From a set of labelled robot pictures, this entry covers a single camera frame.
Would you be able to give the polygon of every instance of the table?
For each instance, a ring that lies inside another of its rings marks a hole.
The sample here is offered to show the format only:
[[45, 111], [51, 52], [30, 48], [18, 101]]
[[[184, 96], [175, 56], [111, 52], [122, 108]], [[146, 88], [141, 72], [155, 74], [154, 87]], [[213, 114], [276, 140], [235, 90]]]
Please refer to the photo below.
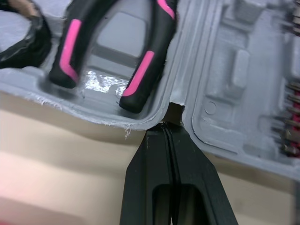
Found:
[[[126, 167], [144, 132], [126, 134], [1, 93], [0, 221], [117, 225]], [[292, 224], [291, 180], [208, 157], [240, 225]]]

